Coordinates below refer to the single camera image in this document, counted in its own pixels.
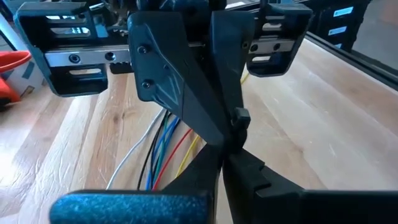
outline black plastic bracket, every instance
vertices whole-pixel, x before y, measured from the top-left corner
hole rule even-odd
[[[232,114],[243,107],[239,79],[254,33],[253,15],[213,12],[211,68],[202,68],[189,47],[181,13],[135,12],[127,25],[138,97],[167,108],[211,145],[231,142]],[[226,34],[229,39],[221,41]]]
[[[255,38],[263,40],[265,45],[251,46],[246,60],[248,71],[257,77],[283,75],[308,31],[312,10],[303,4],[268,4],[261,0],[257,18]]]
[[[49,19],[49,16],[76,17],[81,19]],[[90,8],[85,2],[25,2],[17,11],[16,27],[27,45],[49,87],[59,96],[98,94],[107,89],[106,67],[79,65],[50,68],[44,53],[47,50],[67,46],[100,44]],[[84,27],[88,33],[59,34],[55,29]],[[71,71],[83,70],[84,75]]]

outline green wire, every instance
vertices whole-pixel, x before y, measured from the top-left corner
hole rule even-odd
[[[166,119],[164,120],[164,123],[163,123],[163,134],[166,136],[166,130],[167,130],[167,125],[169,124],[169,116],[166,116]],[[159,157],[158,157],[158,161],[157,161],[157,167],[158,166],[162,166],[162,161],[160,161],[160,155],[161,155],[161,153],[162,153],[162,151],[163,150],[165,150],[165,144],[166,144],[166,137],[164,137],[163,138],[163,140],[162,140],[162,145],[160,146],[160,149],[158,150],[158,152],[159,152]],[[154,181],[156,181],[156,179],[157,179],[157,175],[156,175],[157,173],[155,172],[155,175],[154,175]]]

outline white wire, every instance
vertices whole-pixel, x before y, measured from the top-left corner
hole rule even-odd
[[[160,116],[162,115],[162,113],[165,111],[164,108],[162,108],[159,113],[157,113],[156,117],[152,120],[152,122],[150,123],[147,131],[144,133],[144,135],[140,138],[140,140],[130,149],[130,151],[126,154],[126,156],[124,156],[123,160],[120,162],[120,164],[118,165],[118,167],[116,168],[116,170],[114,171],[114,173],[112,174],[111,180],[108,183],[108,186],[106,186],[106,190],[109,190],[109,188],[112,186],[112,183],[115,179],[115,177],[117,176],[118,172],[120,171],[120,168],[122,168],[123,164],[127,161],[127,159],[129,158],[129,156],[131,155],[131,153],[141,144],[141,142],[147,137],[147,135],[149,134],[149,132],[151,131],[151,129],[155,126],[156,121],[160,118]]]

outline red wire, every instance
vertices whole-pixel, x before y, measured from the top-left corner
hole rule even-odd
[[[159,176],[156,179],[155,185],[152,188],[152,190],[156,190],[157,186],[159,185],[160,182],[160,178],[162,177],[164,170],[166,170],[167,165],[169,164],[169,162],[172,160],[172,157],[174,156],[174,153],[177,151],[178,147],[180,147],[181,143],[184,141],[184,139],[188,136],[189,132],[191,132],[192,129],[189,129],[184,136],[182,136],[182,138],[180,139],[180,141],[177,143],[177,145],[174,147],[172,153],[170,154],[169,158],[167,159],[166,163],[164,164],[162,170],[160,170]]]

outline wire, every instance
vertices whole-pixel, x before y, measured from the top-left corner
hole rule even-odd
[[[169,162],[171,161],[171,159],[173,158],[175,152],[177,151],[178,147],[180,147],[181,143],[183,142],[183,140],[188,136],[188,134],[192,131],[192,129],[189,129],[180,139],[180,141],[177,143],[177,145],[174,147],[172,153],[170,154],[169,158],[166,160],[166,163],[164,164],[162,170],[159,173],[159,176],[156,179],[155,185],[152,188],[152,190],[155,190],[157,188],[157,186],[159,185],[160,179],[163,176],[164,170],[166,170],[167,165],[169,164]]]
[[[141,172],[140,172],[140,174],[139,174],[139,179],[138,179],[138,184],[137,184],[137,190],[139,190],[139,188],[140,188],[140,186],[141,186],[142,177],[144,176],[145,167],[147,166],[149,156],[150,156],[151,152],[152,152],[152,151],[154,150],[154,148],[155,148],[155,144],[156,144],[156,142],[157,142],[157,139],[159,138],[160,130],[162,129],[162,126],[163,126],[162,124],[164,123],[164,121],[165,121],[166,119],[167,119],[167,111],[166,111],[166,113],[164,113],[164,117],[163,117],[162,123],[161,123],[160,126],[157,128],[155,137],[153,138],[152,143],[150,144],[150,147],[149,147],[147,156],[146,156],[146,158],[145,158],[144,165],[142,165],[142,169],[141,169]]]
[[[140,140],[138,140],[138,142],[129,150],[129,152],[126,154],[126,156],[124,156],[123,160],[120,162],[120,164],[118,165],[118,167],[116,168],[116,170],[113,172],[111,179],[109,180],[108,186],[106,186],[106,190],[109,190],[109,188],[112,186],[113,181],[115,179],[115,177],[117,176],[118,172],[120,171],[120,169],[122,168],[123,164],[127,161],[127,159],[129,158],[129,156],[131,155],[131,153],[142,143],[142,141],[147,137],[147,135],[149,134],[149,132],[151,131],[151,129],[155,126],[156,121],[159,119],[159,117],[161,116],[161,114],[165,111],[164,108],[162,108],[156,115],[156,117],[152,120],[152,122],[150,123],[149,127],[147,128],[147,130],[145,131],[144,135],[140,138]]]
[[[175,178],[177,178],[181,173],[182,169],[184,168],[185,163],[187,162],[189,154],[193,151],[193,148],[196,146],[197,141],[200,139],[199,135],[195,137],[193,140],[192,144],[189,146],[187,153],[185,153],[184,158],[182,159],[182,162],[180,163],[180,166],[178,167],[177,174],[175,175]]]
[[[243,76],[243,78],[241,79],[241,85],[248,79],[248,77],[249,77],[249,73],[247,72],[245,74],[245,76]],[[195,137],[195,139],[193,140],[192,144],[189,146],[187,153],[185,153],[185,156],[182,159],[180,166],[178,167],[178,171],[177,171],[177,174],[175,175],[175,178],[177,178],[182,173],[185,163],[187,163],[188,156],[192,153],[192,151],[195,148],[199,139],[200,139],[200,137],[199,137],[199,135],[197,135]]]
[[[165,134],[167,134],[171,129],[172,129],[172,127],[173,126],[169,126],[169,127],[167,127],[167,129],[166,129],[166,133],[163,133],[163,135],[162,135],[162,137],[160,137],[160,139],[159,139],[159,142],[156,144],[156,148],[155,148],[155,150],[153,151],[153,153],[155,153],[155,152],[157,152],[157,150],[159,149],[159,147],[160,147],[160,143],[163,141],[163,139],[165,138]],[[150,184],[150,178],[151,178],[151,173],[149,173],[149,175],[148,175],[148,178],[147,178],[147,182],[146,182],[146,189],[149,189],[149,184]]]
[[[179,121],[179,119],[176,117],[174,120],[173,120],[173,123],[172,123],[172,125],[173,125],[173,128],[172,128],[172,132],[169,134],[169,136],[168,136],[168,138],[167,138],[167,140],[166,140],[166,143],[165,143],[165,147],[163,148],[163,150],[160,152],[160,156],[159,156],[159,163],[157,164],[157,167],[156,167],[156,172],[155,172],[155,179],[157,179],[157,177],[158,177],[158,175],[159,175],[159,172],[160,172],[160,169],[162,168],[162,163],[163,163],[163,160],[164,160],[164,156],[166,155],[166,150],[167,150],[167,148],[168,148],[168,146],[169,146],[169,144],[170,144],[170,140],[171,140],[171,138],[172,138],[172,135],[173,135],[173,132],[174,132],[174,130],[175,130],[175,128],[177,127],[177,122]]]
[[[167,111],[167,120],[169,120],[169,118],[170,118],[170,116],[171,116],[172,114],[171,113],[169,113],[168,111]],[[157,166],[157,163],[159,162],[159,157],[156,159],[156,163],[155,163],[155,165],[154,165],[154,157],[152,157],[152,156],[154,156],[154,149],[155,149],[155,146],[154,146],[154,148],[152,149],[152,155],[151,155],[151,158],[150,158],[150,167],[149,167],[149,170],[150,170],[150,173],[151,173],[151,178],[150,178],[150,189],[152,189],[152,186],[153,186],[153,183],[154,183],[154,176],[155,176],[155,171],[154,171],[154,168]]]
[[[167,116],[166,119],[163,121],[162,125],[163,125],[163,134],[167,134],[166,130],[167,130],[167,126],[169,124],[169,118],[171,116],[171,113],[167,112]],[[163,141],[161,141],[162,145],[160,146],[160,151],[165,147],[165,139],[163,139]],[[151,173],[151,184],[150,187],[152,188],[152,184],[154,182],[154,175],[155,175],[155,168],[157,167],[157,164],[159,163],[159,155],[158,155],[158,149],[155,148],[152,151],[152,156],[150,159],[150,173]]]
[[[241,85],[248,79],[248,77],[249,77],[249,72],[247,72],[247,74],[245,74],[241,79]]]

